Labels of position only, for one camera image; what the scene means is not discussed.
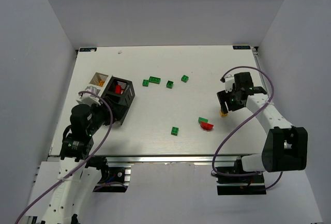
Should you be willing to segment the yellow flower lego piece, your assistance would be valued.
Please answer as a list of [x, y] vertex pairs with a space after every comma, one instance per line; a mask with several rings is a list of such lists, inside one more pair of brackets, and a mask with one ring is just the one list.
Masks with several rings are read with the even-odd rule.
[[104, 80], [100, 80], [99, 83], [98, 83], [98, 86], [103, 87], [104, 86], [104, 83], [105, 83]]

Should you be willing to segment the red curved lego brick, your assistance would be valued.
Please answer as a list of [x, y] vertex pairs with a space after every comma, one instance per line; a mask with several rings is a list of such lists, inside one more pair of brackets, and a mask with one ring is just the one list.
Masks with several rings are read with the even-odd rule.
[[210, 124], [210, 123], [208, 123], [208, 122], [201, 122], [200, 123], [200, 126], [201, 126], [201, 128], [202, 129], [204, 129], [204, 130], [212, 130], [213, 129], [213, 124]]

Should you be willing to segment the red arched lego brick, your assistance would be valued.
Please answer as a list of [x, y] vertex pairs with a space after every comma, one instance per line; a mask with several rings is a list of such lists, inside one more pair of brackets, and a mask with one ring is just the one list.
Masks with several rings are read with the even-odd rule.
[[120, 85], [117, 85], [116, 87], [115, 87], [115, 90], [114, 90], [114, 92], [116, 93], [116, 94], [122, 94], [122, 87], [120, 86]]

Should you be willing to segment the yellow square lego brick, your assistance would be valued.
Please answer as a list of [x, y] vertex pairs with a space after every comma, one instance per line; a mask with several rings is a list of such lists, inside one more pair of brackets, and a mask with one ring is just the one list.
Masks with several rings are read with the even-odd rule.
[[223, 113], [222, 110], [220, 110], [220, 116], [221, 116], [221, 117], [227, 117], [228, 114], [227, 114], [227, 113]]

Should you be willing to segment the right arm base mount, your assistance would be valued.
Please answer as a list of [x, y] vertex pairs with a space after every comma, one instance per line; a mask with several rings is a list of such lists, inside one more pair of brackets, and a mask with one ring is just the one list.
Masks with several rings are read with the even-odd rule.
[[[245, 174], [243, 171], [241, 158], [237, 157], [231, 166], [218, 166], [217, 172], [224, 174]], [[216, 178], [217, 194], [219, 196], [248, 196], [248, 195], [265, 195], [266, 189], [264, 176], [257, 174], [248, 177], [222, 176], [215, 171], [211, 173]]]

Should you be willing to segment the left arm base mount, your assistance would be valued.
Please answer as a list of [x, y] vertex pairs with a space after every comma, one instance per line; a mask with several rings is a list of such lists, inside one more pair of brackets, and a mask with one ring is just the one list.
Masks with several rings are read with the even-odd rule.
[[100, 179], [94, 187], [94, 192], [125, 193], [129, 180], [126, 179], [128, 167], [111, 165], [107, 157], [92, 157], [85, 168], [96, 169], [101, 173]]

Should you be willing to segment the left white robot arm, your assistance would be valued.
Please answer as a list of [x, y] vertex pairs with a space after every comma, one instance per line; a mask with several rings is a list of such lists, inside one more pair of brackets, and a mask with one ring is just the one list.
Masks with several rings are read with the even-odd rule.
[[93, 135], [115, 122], [108, 97], [98, 103], [71, 109], [70, 124], [63, 132], [57, 185], [41, 223], [79, 223], [88, 199], [98, 183], [110, 176], [105, 157], [95, 156]]

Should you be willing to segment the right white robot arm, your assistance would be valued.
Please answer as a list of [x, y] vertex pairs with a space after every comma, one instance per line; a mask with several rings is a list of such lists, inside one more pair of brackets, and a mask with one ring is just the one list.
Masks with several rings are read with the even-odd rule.
[[247, 108], [266, 133], [259, 154], [239, 159], [242, 173], [304, 170], [307, 165], [308, 132], [287, 121], [261, 86], [255, 86], [249, 72], [221, 79], [225, 89], [217, 93], [221, 113]]

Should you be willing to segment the green slope lego brick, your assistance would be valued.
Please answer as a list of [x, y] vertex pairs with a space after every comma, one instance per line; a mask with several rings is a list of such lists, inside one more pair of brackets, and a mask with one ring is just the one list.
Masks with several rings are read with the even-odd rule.
[[202, 122], [207, 123], [207, 122], [208, 122], [208, 119], [203, 118], [203, 117], [199, 117], [199, 118], [198, 118], [198, 123], [200, 124], [200, 123], [202, 123]]

